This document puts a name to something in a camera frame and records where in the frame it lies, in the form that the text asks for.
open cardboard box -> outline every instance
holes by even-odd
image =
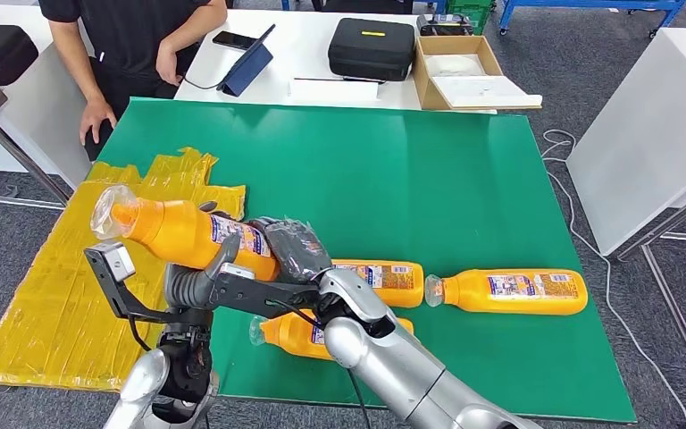
[[[484,36],[422,36],[417,38],[414,59],[414,84],[423,110],[486,110],[540,109],[540,102],[532,105],[464,105],[452,106],[427,72],[426,55],[477,54],[489,76],[503,76],[500,65]]]

cable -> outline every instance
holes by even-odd
[[[352,373],[350,369],[346,368],[346,372],[348,373],[348,378],[351,379],[351,384],[354,385],[356,397],[359,398],[359,407],[362,409],[362,415],[364,416],[364,424],[366,425],[367,429],[372,429],[372,426],[369,423],[369,416],[367,416],[366,413],[366,407],[364,406],[364,398],[362,397],[362,392],[359,390],[359,383],[356,382],[354,373]]]
[[[302,319],[306,320],[308,323],[310,323],[312,326],[314,326],[317,329],[324,329],[324,326],[314,320],[313,318],[309,317],[308,315],[305,315],[301,310],[298,308],[295,308],[291,306],[290,304],[286,304],[282,301],[278,301],[277,299],[267,299],[269,302],[272,302],[274,304],[277,304],[281,307],[285,307],[287,310],[292,311],[293,313],[296,313],[298,316],[300,316]]]
[[[551,140],[547,136],[551,132],[555,132],[558,134],[564,134],[565,136],[569,137],[571,140],[562,140],[562,141]],[[570,134],[566,131],[563,131],[563,130],[548,130],[548,131],[543,133],[543,138],[549,143],[554,143],[554,146],[549,147],[548,149],[543,151],[541,156],[545,156],[545,154],[547,154],[551,149],[553,149],[554,147],[557,147],[557,146],[570,146],[571,145],[572,148],[577,146],[577,139],[572,134]],[[543,157],[543,161],[556,161],[559,163],[566,163],[566,160],[564,160],[564,159],[552,158],[552,157]],[[608,306],[608,309],[611,311],[611,313],[614,316],[616,316],[616,318],[619,320],[619,322],[624,327],[624,330],[627,331],[627,334],[630,335],[630,339],[632,340],[632,343],[635,345],[635,348],[638,350],[638,352],[651,364],[651,366],[653,366],[654,370],[656,370],[656,373],[661,378],[661,381],[664,382],[664,386],[666,386],[666,389],[669,390],[669,392],[674,397],[674,400],[677,401],[677,404],[680,406],[680,409],[682,410],[682,414],[685,417],[685,424],[686,424],[686,408],[685,408],[685,405],[682,404],[680,397],[677,396],[677,393],[672,388],[672,385],[669,384],[669,381],[666,380],[664,373],[661,372],[661,369],[658,367],[656,362],[654,362],[653,359],[648,357],[646,352],[643,351],[643,348],[638,343],[638,340],[635,338],[635,335],[630,330],[630,327],[627,326],[627,323],[624,321],[624,319],[622,319],[622,317],[619,315],[619,313],[617,313],[616,310],[614,310],[614,307],[611,305],[611,296],[610,296],[610,292],[611,292],[611,262],[609,262],[608,259],[603,257],[593,246],[590,245],[590,243],[587,240],[585,240],[577,231],[574,230],[574,201],[572,200],[572,196],[569,194],[569,192],[566,191],[566,189],[564,188],[564,185],[561,183],[561,181],[559,181],[559,179],[555,175],[553,175],[548,170],[546,170],[546,173],[548,174],[548,176],[550,176],[551,179],[554,180],[554,182],[558,185],[558,187],[562,190],[562,192],[564,192],[564,195],[566,195],[566,198],[569,200],[569,215],[570,215],[570,217],[569,217],[569,231],[572,233],[572,235],[574,235],[575,237],[580,239],[580,241],[582,241],[585,244],[585,246],[587,246],[590,250],[592,250],[592,252],[595,253],[597,257],[599,257],[602,261],[604,261],[606,263],[606,267],[607,267],[607,270],[606,270],[606,304]]]
[[[217,87],[220,86],[219,83],[215,83],[215,84],[213,84],[211,87],[202,87],[201,85],[197,85],[197,84],[191,82],[191,81],[188,80],[188,78],[186,78],[185,76],[183,76],[182,79],[183,79],[184,81],[186,81],[187,83],[193,85],[194,87],[198,88],[198,89],[213,89],[213,88],[217,88]]]
[[[277,304],[281,307],[285,307],[286,309],[292,311],[293,313],[296,313],[299,315],[302,319],[306,320],[308,323],[310,323],[312,326],[316,327],[317,329],[324,329],[324,326],[314,320],[313,318],[309,317],[308,315],[305,315],[301,310],[298,308],[295,308],[291,306],[290,304],[286,304],[282,301],[279,301],[277,299],[268,299],[269,302],[272,302],[274,304]],[[372,426],[370,425],[369,422],[369,416],[367,415],[366,412],[366,407],[364,406],[364,397],[362,397],[362,391],[359,390],[359,384],[356,382],[356,378],[354,377],[354,373],[351,372],[350,369],[346,369],[348,372],[348,377],[351,379],[351,384],[354,385],[354,391],[356,392],[356,397],[359,399],[359,408],[362,409],[362,415],[364,416],[364,424],[366,425],[366,429],[372,429]]]
[[[562,134],[566,137],[569,138],[569,140],[552,140],[548,134]],[[545,161],[545,157],[550,152],[551,150],[555,149],[556,147],[559,146],[572,146],[572,149],[574,149],[575,146],[577,146],[577,138],[573,136],[571,133],[564,131],[564,130],[548,130],[543,133],[543,139],[546,140],[548,143],[553,143],[554,146],[549,147],[548,149],[544,150],[542,154],[540,154],[541,157],[543,157],[543,161]]]
[[[132,338],[135,339],[135,342],[137,342],[143,350],[151,351],[151,348],[148,347],[146,342],[138,335],[138,328],[135,327],[135,318],[133,318],[132,315],[128,315],[128,322],[130,322],[130,331],[132,332]]]

white table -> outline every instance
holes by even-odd
[[[298,102],[289,97],[293,78],[337,78],[330,72],[327,48],[343,17],[414,24],[415,15],[362,15],[230,10],[228,21],[205,37],[188,78],[204,86],[221,80],[241,51],[217,46],[212,38],[222,30],[259,37],[270,25],[275,30],[266,40],[274,55],[270,64],[240,97],[216,90],[202,90],[183,82],[175,99],[275,105],[339,105],[419,110],[414,80],[379,86],[378,100],[359,103],[337,101]],[[90,169],[77,130],[85,100],[53,46],[46,19],[36,6],[0,5],[0,24],[19,25],[38,47],[39,56],[25,74],[2,88],[8,102],[0,109],[0,126],[45,172],[59,174],[71,187]],[[0,145],[0,170],[25,171]]]
[[[686,29],[658,32],[567,167],[603,255],[686,206]]]
[[[22,27],[39,52],[19,79],[2,88],[8,101],[0,109],[0,127],[41,170],[77,188],[90,170],[78,139],[85,98],[64,69],[37,6],[0,5],[0,24]],[[0,170],[25,171],[1,145]]]
[[[188,70],[188,79],[202,87],[214,85],[222,80],[241,56],[243,51],[212,43],[212,38],[223,30],[258,38],[272,24],[277,25],[265,40],[265,45],[274,59],[240,97],[227,96],[215,89],[199,89],[183,82],[175,99],[265,105],[327,105],[419,110],[419,98],[417,98],[414,79],[411,75],[403,82],[387,82],[380,85],[376,101],[352,104],[334,100],[299,101],[289,97],[289,83],[293,78],[339,78],[330,71],[327,48],[338,26],[338,21],[345,17],[403,22],[412,25],[416,23],[416,15],[230,10],[227,23],[206,35],[204,43]]]

person's hand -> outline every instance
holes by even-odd
[[[179,86],[182,76],[177,74],[177,55],[169,47],[166,40],[159,44],[159,53],[156,55],[156,72],[163,81],[170,85]]]
[[[80,120],[80,144],[82,146],[85,146],[85,136],[88,134],[88,130],[93,133],[94,143],[99,143],[98,130],[104,120],[109,120],[112,129],[117,126],[117,117],[114,116],[114,111],[106,103],[106,100],[103,97],[90,98]]]

white paper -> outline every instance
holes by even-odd
[[[435,76],[485,76],[480,57],[465,55],[425,55],[427,74]]]
[[[296,100],[376,101],[377,87],[377,82],[293,79],[290,81],[289,95]]]
[[[450,76],[432,78],[451,107],[540,106],[542,96],[529,96],[506,76]]]

